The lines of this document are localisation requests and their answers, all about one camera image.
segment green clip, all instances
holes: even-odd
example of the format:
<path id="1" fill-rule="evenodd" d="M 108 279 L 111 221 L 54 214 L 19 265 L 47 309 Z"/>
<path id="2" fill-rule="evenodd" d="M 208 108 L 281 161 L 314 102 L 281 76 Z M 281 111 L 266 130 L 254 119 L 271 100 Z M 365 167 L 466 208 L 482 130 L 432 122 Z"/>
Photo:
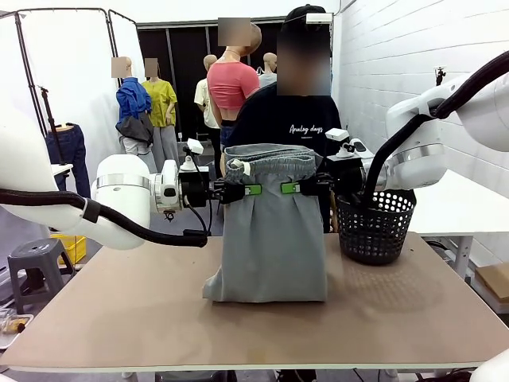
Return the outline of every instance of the green clip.
<path id="1" fill-rule="evenodd" d="M 287 193 L 299 193 L 301 191 L 301 185 L 297 182 L 294 183 L 281 183 L 281 192 Z"/>
<path id="2" fill-rule="evenodd" d="M 247 185 L 246 196 L 260 195 L 262 193 L 262 185 Z"/>

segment pink crop top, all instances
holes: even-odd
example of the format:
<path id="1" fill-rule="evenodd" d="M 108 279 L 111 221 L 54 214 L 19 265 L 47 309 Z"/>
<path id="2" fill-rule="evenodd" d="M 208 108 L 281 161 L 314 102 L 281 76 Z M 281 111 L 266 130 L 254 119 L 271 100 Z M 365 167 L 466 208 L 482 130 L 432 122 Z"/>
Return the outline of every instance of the pink crop top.
<path id="1" fill-rule="evenodd" d="M 256 71 L 242 62 L 216 62 L 207 74 L 208 90 L 219 109 L 240 109 L 260 88 Z"/>

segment white table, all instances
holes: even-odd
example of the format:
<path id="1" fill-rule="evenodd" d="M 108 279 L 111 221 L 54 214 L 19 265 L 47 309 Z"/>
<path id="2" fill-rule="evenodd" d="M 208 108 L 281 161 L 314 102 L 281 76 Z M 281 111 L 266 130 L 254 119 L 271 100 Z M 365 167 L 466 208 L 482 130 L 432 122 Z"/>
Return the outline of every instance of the white table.
<path id="1" fill-rule="evenodd" d="M 509 199 L 448 170 L 436 184 L 415 189 L 417 206 L 409 231 L 460 238 L 454 269 L 466 276 L 473 236 L 509 232 Z"/>
<path id="2" fill-rule="evenodd" d="M 72 165 L 51 165 L 51 170 L 53 172 L 53 176 L 56 176 L 60 173 L 65 173 L 72 168 Z"/>

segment white backdrop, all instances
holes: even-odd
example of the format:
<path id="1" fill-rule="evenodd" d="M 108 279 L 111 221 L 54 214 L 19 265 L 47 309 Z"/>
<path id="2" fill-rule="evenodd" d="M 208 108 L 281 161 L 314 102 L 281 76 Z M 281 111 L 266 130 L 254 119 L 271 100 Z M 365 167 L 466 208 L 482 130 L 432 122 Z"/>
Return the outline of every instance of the white backdrop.
<path id="1" fill-rule="evenodd" d="M 104 13 L 28 12 L 21 27 L 33 82 L 49 90 L 55 124 L 77 123 L 83 130 L 92 182 L 98 164 L 119 152 L 117 82 L 111 78 L 112 52 Z M 37 94 L 45 114 L 39 89 Z M 68 186 L 74 190 L 72 177 Z"/>
<path id="2" fill-rule="evenodd" d="M 145 65 L 143 63 L 142 50 L 138 41 L 136 25 L 131 21 L 118 16 L 111 15 L 111 24 L 115 33 L 115 44 L 117 45 L 117 53 L 119 57 L 129 57 L 133 63 L 133 76 L 138 78 L 142 83 L 145 81 Z"/>
<path id="3" fill-rule="evenodd" d="M 33 133 L 40 134 L 30 97 L 14 16 L 0 18 L 0 99 L 5 97 L 23 114 L 33 120 Z"/>

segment mesh basket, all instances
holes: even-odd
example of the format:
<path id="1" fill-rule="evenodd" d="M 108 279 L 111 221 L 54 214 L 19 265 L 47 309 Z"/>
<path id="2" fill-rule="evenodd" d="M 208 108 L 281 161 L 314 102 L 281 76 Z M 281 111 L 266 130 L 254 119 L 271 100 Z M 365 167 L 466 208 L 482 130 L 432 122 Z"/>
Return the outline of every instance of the mesh basket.
<path id="1" fill-rule="evenodd" d="M 368 209 L 336 199 L 341 251 L 367 265 L 395 261 L 410 226 L 416 204 L 414 191 L 373 193 Z"/>

